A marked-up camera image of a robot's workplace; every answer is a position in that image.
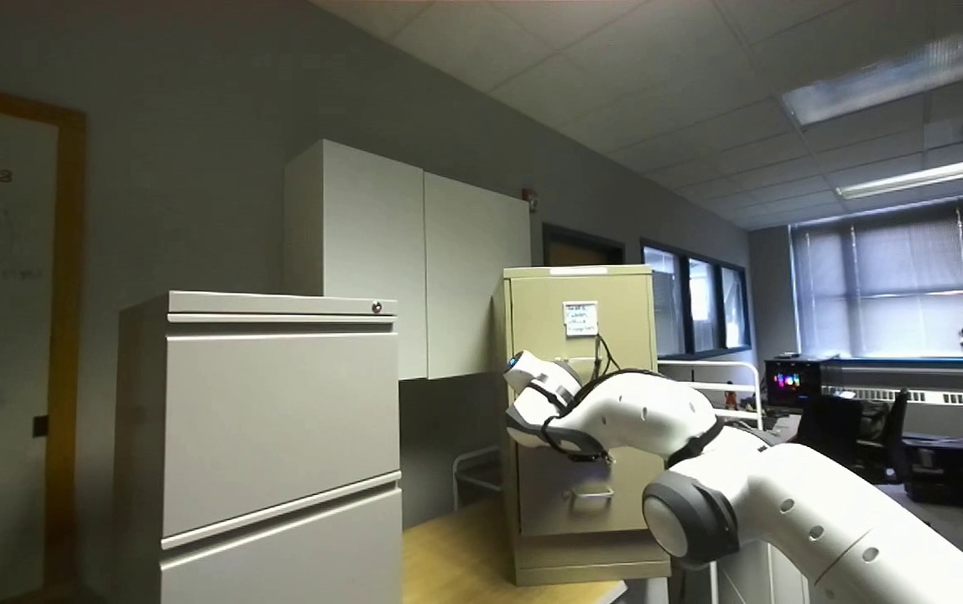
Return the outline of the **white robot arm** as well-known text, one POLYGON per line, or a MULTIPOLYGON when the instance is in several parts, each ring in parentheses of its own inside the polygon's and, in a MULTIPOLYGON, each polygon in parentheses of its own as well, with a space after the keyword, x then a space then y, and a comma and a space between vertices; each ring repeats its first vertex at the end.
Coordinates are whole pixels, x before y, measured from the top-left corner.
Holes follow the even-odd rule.
POLYGON ((505 434, 573 462, 642 448, 660 473, 642 491, 652 541, 681 563, 776 547, 818 604, 963 604, 963 550, 813 447, 727 425, 688 382, 617 370, 582 382, 514 353, 505 434))

